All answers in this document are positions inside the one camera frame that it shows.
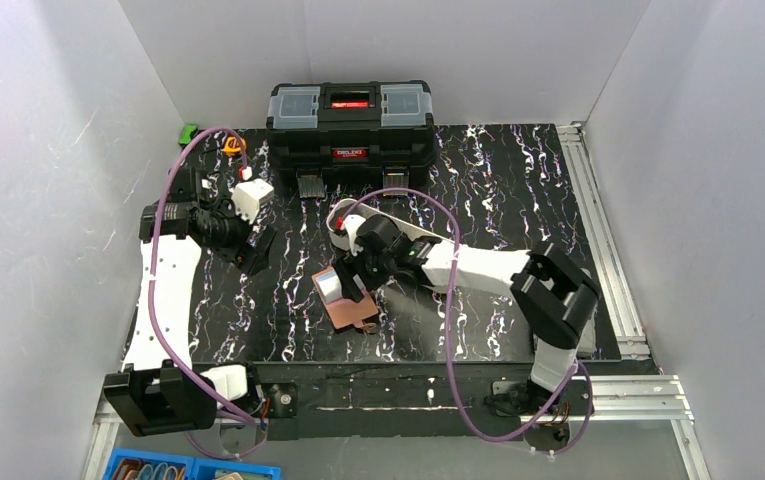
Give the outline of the brown leather card holder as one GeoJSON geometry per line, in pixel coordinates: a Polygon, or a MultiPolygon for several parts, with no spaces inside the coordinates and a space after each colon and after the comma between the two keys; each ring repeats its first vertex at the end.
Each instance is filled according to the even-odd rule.
{"type": "Polygon", "coordinates": [[[362,290],[360,301],[345,297],[332,267],[314,274],[311,279],[335,331],[353,329],[365,334],[379,331],[379,308],[371,294],[362,290]]]}

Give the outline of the white plastic card tray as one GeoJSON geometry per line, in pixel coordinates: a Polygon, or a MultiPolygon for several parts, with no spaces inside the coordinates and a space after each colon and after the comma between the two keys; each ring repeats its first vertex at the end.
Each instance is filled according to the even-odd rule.
{"type": "MultiPolygon", "coordinates": [[[[455,282],[461,278],[465,252],[462,243],[431,233],[352,198],[339,201],[328,214],[326,226],[329,235],[335,217],[350,214],[366,219],[358,230],[357,243],[363,248],[375,251],[400,246],[407,248],[406,268],[409,270],[409,278],[398,281],[441,293],[453,289],[455,282]]],[[[351,256],[353,260],[349,252],[336,250],[338,254],[332,263],[333,269],[334,262],[342,256],[351,256]]]]}

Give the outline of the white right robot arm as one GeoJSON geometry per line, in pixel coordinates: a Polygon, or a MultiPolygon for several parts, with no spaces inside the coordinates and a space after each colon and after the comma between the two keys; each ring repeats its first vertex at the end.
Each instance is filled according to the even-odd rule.
{"type": "Polygon", "coordinates": [[[530,250],[473,248],[380,213],[341,216],[330,238],[340,253],[333,263],[338,282],[324,289],[326,299],[359,303],[396,279],[513,300],[536,341],[535,360],[525,385],[501,394],[506,415],[534,410],[558,391],[601,295],[591,276],[550,242],[530,250]]]}

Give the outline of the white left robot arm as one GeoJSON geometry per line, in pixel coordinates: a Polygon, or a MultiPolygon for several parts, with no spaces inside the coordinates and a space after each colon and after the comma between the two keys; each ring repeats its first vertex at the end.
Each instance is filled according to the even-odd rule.
{"type": "Polygon", "coordinates": [[[197,371],[190,353],[193,284],[203,252],[244,276],[268,266],[275,231],[250,239],[273,187],[244,176],[234,187],[216,173],[176,173],[164,197],[140,218],[142,281],[134,331],[122,367],[103,395],[137,437],[210,428],[221,414],[255,418],[265,399],[257,370],[230,363],[197,371]]]}

